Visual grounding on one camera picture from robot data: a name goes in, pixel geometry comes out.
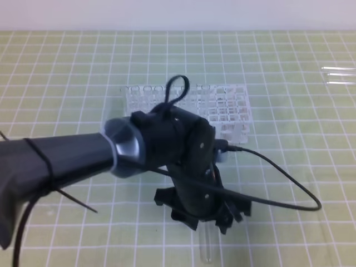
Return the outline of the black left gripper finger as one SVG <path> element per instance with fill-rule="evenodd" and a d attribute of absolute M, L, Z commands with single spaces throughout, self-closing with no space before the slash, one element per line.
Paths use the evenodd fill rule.
<path fill-rule="evenodd" d="M 199 223 L 198 218 L 189 214 L 185 210 L 174 187 L 157 189 L 154 196 L 154 202 L 157 206 L 168 206 L 171 209 L 171 218 L 174 221 L 185 224 L 191 230 L 197 230 Z"/>
<path fill-rule="evenodd" d="M 214 221 L 222 234 L 232 227 L 233 222 L 243 220 L 243 215 L 251 215 L 252 202 L 240 197 L 214 196 Z"/>

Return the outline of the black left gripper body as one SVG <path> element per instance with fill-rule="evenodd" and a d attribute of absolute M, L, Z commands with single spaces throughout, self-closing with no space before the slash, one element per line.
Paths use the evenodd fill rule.
<path fill-rule="evenodd" d="M 188 182 L 198 181 L 205 185 L 223 188 L 216 165 L 210 165 L 203 174 L 198 176 L 187 175 L 183 167 L 179 165 L 169 165 L 168 171 L 174 176 L 172 179 L 174 188 L 185 210 L 198 218 L 199 222 L 214 221 L 214 196 L 216 193 Z"/>

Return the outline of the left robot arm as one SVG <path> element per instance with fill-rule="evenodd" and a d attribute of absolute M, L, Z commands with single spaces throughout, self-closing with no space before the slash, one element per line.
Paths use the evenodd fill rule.
<path fill-rule="evenodd" d="M 157 189 L 155 203 L 193 230 L 214 221 L 225 234 L 251 214 L 250 200 L 223 191 L 216 161 L 227 145 L 206 119 L 178 107 L 111 119 L 102 133 L 4 141 L 1 247 L 9 247 L 19 210 L 33 197 L 107 171 L 128 178 L 160 167 L 174 185 Z"/>

